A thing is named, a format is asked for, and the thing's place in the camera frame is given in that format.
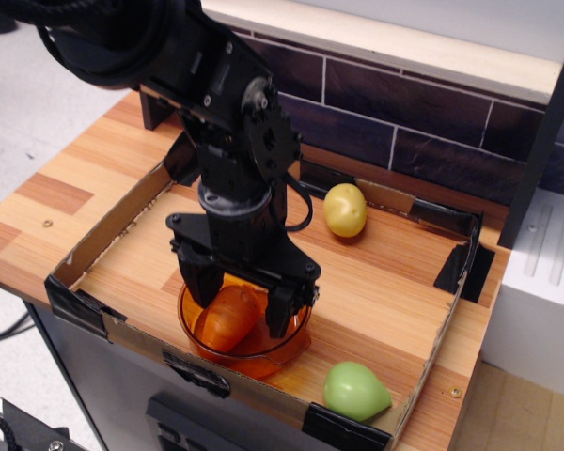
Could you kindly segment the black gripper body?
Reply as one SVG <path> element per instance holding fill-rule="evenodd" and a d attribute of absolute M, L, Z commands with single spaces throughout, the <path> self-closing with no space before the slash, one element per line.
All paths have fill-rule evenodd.
<path fill-rule="evenodd" d="M 172 230 L 172 251 L 182 256 L 212 256 L 224 271 L 266 288 L 295 290 L 303 305 L 319 297 L 321 268 L 295 245 L 289 234 L 306 228 L 313 217 L 309 194 L 298 187 L 307 206 L 303 222 L 288 226 L 287 191 L 270 190 L 253 205 L 222 204 L 223 198 L 200 188 L 203 213 L 173 213 L 166 220 Z"/>

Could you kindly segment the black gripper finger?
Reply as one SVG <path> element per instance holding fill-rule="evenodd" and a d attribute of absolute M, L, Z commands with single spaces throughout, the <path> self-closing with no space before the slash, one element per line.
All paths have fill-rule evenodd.
<path fill-rule="evenodd" d="M 275 287 L 271 289 L 267 295 L 265 311 L 270 338 L 282 338 L 288 330 L 290 320 L 303 307 L 294 289 L 288 287 Z"/>
<path fill-rule="evenodd" d="M 194 301 L 202 308 L 211 305 L 224 282 L 224 271 L 212 256 L 179 257 L 180 273 Z"/>

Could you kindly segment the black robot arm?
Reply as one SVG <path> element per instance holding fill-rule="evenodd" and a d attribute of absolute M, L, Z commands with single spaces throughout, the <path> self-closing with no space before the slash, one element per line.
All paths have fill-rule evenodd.
<path fill-rule="evenodd" d="M 79 79 L 142 91 L 179 113 L 190 149 L 177 162 L 202 207 L 166 220 L 182 278 L 201 306 L 226 274 L 266 288 L 269 333 L 283 336 L 316 301 L 321 270 L 289 239 L 301 136 L 265 61 L 197 1 L 0 1 L 0 13 L 34 25 Z"/>

